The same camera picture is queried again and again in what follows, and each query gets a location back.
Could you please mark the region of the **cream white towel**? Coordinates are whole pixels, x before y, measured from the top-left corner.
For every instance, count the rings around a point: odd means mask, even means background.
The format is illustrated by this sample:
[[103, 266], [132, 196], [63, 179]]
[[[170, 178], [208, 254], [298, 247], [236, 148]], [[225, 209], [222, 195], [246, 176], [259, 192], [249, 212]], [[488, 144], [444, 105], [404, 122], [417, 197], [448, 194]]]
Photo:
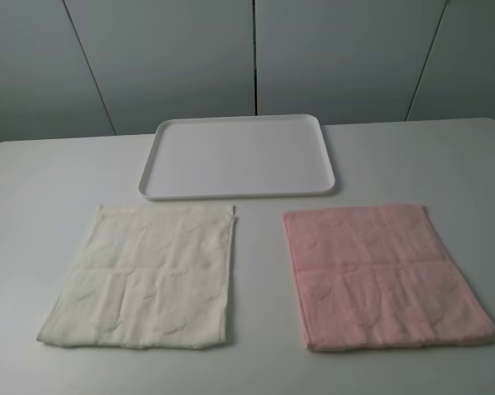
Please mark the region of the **cream white towel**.
[[100, 206], [37, 334], [47, 346], [226, 342], [235, 208]]

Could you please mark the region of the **pink towel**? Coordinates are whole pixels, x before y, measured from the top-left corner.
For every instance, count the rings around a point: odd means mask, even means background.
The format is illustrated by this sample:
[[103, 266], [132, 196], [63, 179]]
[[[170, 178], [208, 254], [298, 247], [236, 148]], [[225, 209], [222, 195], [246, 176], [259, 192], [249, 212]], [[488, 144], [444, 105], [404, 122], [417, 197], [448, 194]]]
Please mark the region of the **pink towel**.
[[495, 342], [424, 206], [289, 211], [283, 224], [309, 351]]

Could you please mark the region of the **white rectangular plastic tray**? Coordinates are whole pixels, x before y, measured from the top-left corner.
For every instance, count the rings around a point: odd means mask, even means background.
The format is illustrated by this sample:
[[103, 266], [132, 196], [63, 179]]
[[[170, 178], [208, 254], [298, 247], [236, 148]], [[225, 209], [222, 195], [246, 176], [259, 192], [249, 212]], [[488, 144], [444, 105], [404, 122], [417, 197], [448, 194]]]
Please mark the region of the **white rectangular plastic tray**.
[[316, 196], [335, 185], [318, 119], [288, 114], [161, 123], [138, 191], [173, 201]]

